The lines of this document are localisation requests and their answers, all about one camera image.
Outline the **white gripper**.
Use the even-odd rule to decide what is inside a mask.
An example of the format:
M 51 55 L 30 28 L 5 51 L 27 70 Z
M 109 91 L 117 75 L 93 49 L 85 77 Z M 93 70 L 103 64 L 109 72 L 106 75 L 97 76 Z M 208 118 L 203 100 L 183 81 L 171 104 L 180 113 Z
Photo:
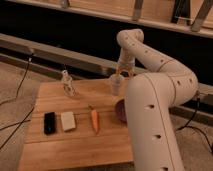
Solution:
M 116 76 L 120 77 L 121 72 L 125 71 L 128 74 L 129 78 L 134 77 L 134 66 L 135 66 L 135 59 L 134 58 L 120 58 L 118 60 L 118 67 L 116 69 Z

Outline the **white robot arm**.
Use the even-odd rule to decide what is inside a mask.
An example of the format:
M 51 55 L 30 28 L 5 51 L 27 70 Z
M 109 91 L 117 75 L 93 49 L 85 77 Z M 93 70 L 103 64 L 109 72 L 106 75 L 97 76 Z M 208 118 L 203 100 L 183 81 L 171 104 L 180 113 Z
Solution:
M 131 71 L 135 61 L 146 67 L 129 80 L 124 98 L 135 171 L 185 171 L 169 109 L 192 99 L 198 80 L 184 64 L 143 40 L 140 29 L 117 34 L 117 71 Z

